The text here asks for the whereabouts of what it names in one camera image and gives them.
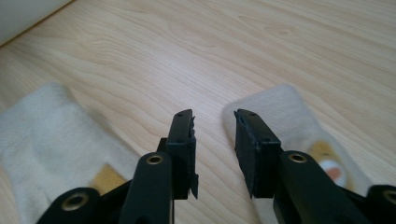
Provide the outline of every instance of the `yellow label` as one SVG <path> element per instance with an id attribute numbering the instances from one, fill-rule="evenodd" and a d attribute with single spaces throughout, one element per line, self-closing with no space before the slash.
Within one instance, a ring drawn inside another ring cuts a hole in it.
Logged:
<path id="1" fill-rule="evenodd" d="M 335 151 L 332 149 L 329 143 L 324 142 L 324 141 L 317 141 L 309 150 L 309 155 L 314 158 L 314 160 L 322 166 L 326 174 L 334 181 L 339 177 L 343 177 L 346 179 L 345 184 L 343 184 L 342 187 L 345 189 L 353 190 L 353 184 L 352 181 L 350 180 L 349 173 L 345 169 L 344 164 L 342 163 L 341 159 L 339 156 L 335 153 Z M 323 164 L 324 163 L 330 164 L 330 167 L 324 168 Z"/>
<path id="2" fill-rule="evenodd" d="M 103 195 L 125 182 L 126 180 L 116 170 L 114 170 L 113 167 L 106 164 L 93 179 L 90 187 L 96 189 L 101 195 Z"/>

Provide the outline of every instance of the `black plastic part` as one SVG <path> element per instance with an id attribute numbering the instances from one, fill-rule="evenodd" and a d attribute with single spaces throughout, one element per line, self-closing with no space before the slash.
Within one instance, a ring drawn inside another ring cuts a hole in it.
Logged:
<path id="1" fill-rule="evenodd" d="M 168 138 L 160 141 L 157 151 L 166 152 L 173 161 L 174 199 L 185 200 L 191 189 L 198 197 L 198 175 L 195 173 L 194 117 L 192 110 L 184 110 L 174 115 Z"/>
<path id="2" fill-rule="evenodd" d="M 250 197 L 273 198 L 278 180 L 276 166 L 283 152 L 280 141 L 259 115 L 238 109 L 235 151 Z"/>
<path id="3" fill-rule="evenodd" d="M 59 196 L 38 220 L 38 224 L 94 223 L 93 214 L 100 196 L 95 189 L 72 189 Z"/>
<path id="4" fill-rule="evenodd" d="M 119 223 L 121 208 L 125 203 L 132 180 L 101 196 L 93 223 Z"/>
<path id="5" fill-rule="evenodd" d="M 370 223 L 309 155 L 285 151 L 278 173 L 302 223 Z"/>
<path id="6" fill-rule="evenodd" d="M 163 152 L 140 158 L 131 182 L 120 224 L 173 223 L 172 160 Z"/>
<path id="7" fill-rule="evenodd" d="M 369 189 L 366 206 L 370 207 L 370 218 L 374 223 L 396 223 L 396 188 L 376 185 Z"/>
<path id="8" fill-rule="evenodd" d="M 276 188 L 273 206 L 279 224 L 301 224 L 300 215 L 282 182 Z"/>

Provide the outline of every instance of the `white cloth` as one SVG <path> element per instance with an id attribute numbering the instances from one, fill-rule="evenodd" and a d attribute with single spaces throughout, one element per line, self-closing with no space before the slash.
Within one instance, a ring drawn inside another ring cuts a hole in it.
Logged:
<path id="1" fill-rule="evenodd" d="M 0 114 L 0 164 L 10 178 L 21 224 L 37 222 L 66 191 L 88 187 L 104 164 L 131 179 L 138 159 L 57 83 Z"/>
<path id="2" fill-rule="evenodd" d="M 222 112 L 222 122 L 233 145 L 236 128 L 233 112 L 238 108 L 258 114 L 279 138 L 284 150 L 299 150 L 309 154 L 308 149 L 317 141 L 329 143 L 344 164 L 343 168 L 349 174 L 354 191 L 366 195 L 371 186 L 368 177 L 343 147 L 319 126 L 292 86 L 280 85 L 226 105 Z M 254 203 L 262 223 L 277 223 L 272 200 L 255 199 Z"/>

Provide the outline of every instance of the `white fabric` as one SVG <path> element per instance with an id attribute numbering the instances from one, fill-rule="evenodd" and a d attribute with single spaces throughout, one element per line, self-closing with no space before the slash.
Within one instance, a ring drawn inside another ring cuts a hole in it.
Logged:
<path id="1" fill-rule="evenodd" d="M 0 114 L 0 164 L 11 180 L 21 224 L 37 222 L 66 191 L 88 187 L 106 163 L 131 179 L 138 159 L 57 83 Z"/>
<path id="2" fill-rule="evenodd" d="M 292 86 L 280 85 L 226 105 L 222 113 L 222 122 L 233 145 L 236 127 L 233 112 L 238 108 L 257 113 L 279 138 L 284 150 L 309 153 L 308 149 L 315 142 L 322 140 L 329 143 L 345 165 L 344 168 L 351 178 L 355 192 L 366 195 L 367 189 L 371 186 L 368 177 L 343 147 L 319 126 L 301 96 Z M 262 223 L 277 223 L 272 200 L 255 199 L 254 203 Z"/>

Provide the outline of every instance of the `wooden floor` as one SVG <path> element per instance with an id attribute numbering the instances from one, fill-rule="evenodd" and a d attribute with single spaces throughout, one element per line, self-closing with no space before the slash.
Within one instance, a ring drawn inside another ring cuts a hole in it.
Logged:
<path id="1" fill-rule="evenodd" d="M 396 185 L 393 0 L 76 0 L 0 48 L 0 111 L 52 80 L 140 155 L 193 110 L 200 197 L 177 201 L 176 223 L 259 222 L 221 109 L 282 83 Z M 0 223 L 18 223 L 0 176 Z"/>

